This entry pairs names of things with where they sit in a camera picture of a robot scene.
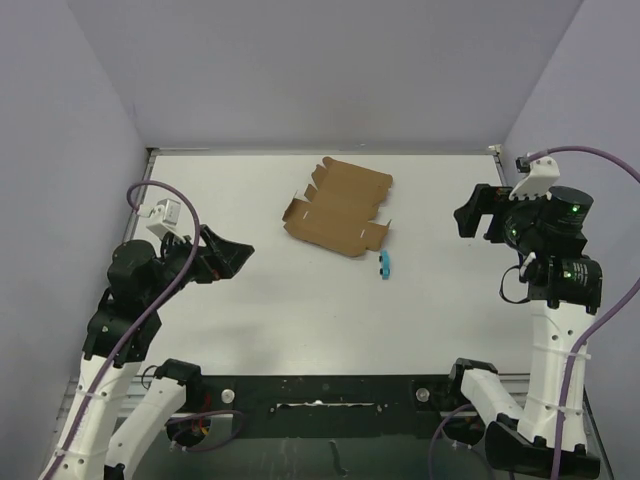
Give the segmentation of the brown cardboard paper box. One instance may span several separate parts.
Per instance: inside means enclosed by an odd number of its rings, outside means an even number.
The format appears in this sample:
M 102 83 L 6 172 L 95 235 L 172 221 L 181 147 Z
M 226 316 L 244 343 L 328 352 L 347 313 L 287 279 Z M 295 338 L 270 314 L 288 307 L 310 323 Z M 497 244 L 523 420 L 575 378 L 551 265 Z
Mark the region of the brown cardboard paper box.
M 380 250 L 390 225 L 375 218 L 393 177 L 325 157 L 311 178 L 304 197 L 294 198 L 283 214 L 285 231 L 351 258 Z

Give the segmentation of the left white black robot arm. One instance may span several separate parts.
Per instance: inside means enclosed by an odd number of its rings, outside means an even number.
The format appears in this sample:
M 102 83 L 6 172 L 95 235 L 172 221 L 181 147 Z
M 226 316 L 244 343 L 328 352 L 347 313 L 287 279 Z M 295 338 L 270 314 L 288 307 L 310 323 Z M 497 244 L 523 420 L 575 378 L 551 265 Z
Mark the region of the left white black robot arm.
M 145 240 L 118 246 L 108 287 L 87 326 L 80 376 L 70 411 L 44 479 L 129 479 L 170 416 L 203 398 L 201 369 L 168 359 L 149 392 L 123 424 L 128 388 L 161 327 L 158 309 L 187 284 L 233 278 L 253 246 L 225 240 L 208 226 L 199 238 L 165 233 L 158 247 Z

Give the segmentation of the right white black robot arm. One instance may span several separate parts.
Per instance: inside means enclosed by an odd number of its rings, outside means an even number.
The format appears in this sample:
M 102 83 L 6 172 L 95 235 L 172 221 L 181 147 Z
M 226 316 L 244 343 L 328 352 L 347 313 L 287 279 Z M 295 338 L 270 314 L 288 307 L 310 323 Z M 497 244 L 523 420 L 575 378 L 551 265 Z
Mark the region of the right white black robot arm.
M 462 238 L 476 235 L 482 216 L 492 220 L 485 240 L 518 254 L 515 270 L 526 284 L 523 304 L 533 324 L 532 362 L 525 404 L 502 386 L 489 363 L 458 359 L 444 385 L 456 408 L 470 405 L 486 426 L 485 454 L 496 470 L 549 478 L 596 479 L 600 460 L 589 453 L 583 409 L 586 347 L 572 349 L 596 320 L 602 269 L 583 252 L 582 227 L 593 205 L 587 193 L 552 186 L 518 199 L 509 187 L 478 184 L 454 212 Z

